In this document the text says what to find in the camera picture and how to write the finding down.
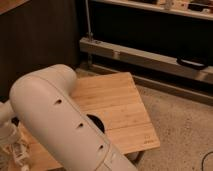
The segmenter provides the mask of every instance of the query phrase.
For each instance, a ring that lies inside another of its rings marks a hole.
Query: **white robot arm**
[[[0,125],[16,113],[68,171],[136,171],[70,98],[75,81],[75,72],[65,65],[21,77],[0,108]]]

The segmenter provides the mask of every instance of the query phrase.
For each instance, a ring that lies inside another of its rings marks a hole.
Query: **wood grain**
[[[0,0],[0,15],[29,0]]]
[[[160,146],[130,73],[80,78],[71,96],[85,114],[103,121],[106,135],[123,154]],[[32,171],[60,166],[22,125],[20,129],[30,142]],[[10,170],[16,171],[14,164]]]

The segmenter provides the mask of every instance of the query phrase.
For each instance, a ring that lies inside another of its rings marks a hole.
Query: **wooden tabletop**
[[[71,96],[85,114],[102,120],[107,137],[123,154],[160,146],[130,73],[80,78]],[[32,171],[60,167],[23,126],[21,129],[30,141]],[[16,171],[13,164],[10,170]]]

